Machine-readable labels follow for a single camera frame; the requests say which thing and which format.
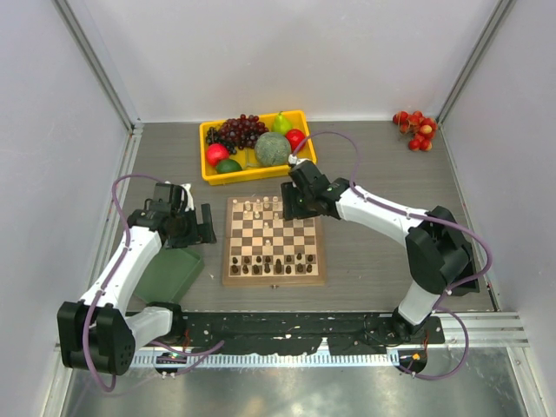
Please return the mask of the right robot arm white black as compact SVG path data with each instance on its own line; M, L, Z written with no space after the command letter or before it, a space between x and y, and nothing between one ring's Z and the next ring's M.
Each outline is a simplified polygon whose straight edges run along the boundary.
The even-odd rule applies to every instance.
M398 242L407 253L413 282L394 310L392 329L409 341L423 327L434 304L453 283L475 273L473 250L452 213L403 208L368 193L345 178L331 182L308 159L288 158L290 182L281 185L287 220L329 216L370 228Z

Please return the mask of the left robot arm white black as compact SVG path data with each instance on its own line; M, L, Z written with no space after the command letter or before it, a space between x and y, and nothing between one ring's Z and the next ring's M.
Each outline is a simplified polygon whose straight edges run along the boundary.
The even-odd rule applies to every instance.
M195 206L190 184L157 183L143 207L125 217L118 250L101 275L78 301L58 309L63 365L119 376L128 371L137 349L157 339L181 338L185 320L177 304L151 301L128 316L129 301L162 250L215 241L210 206Z

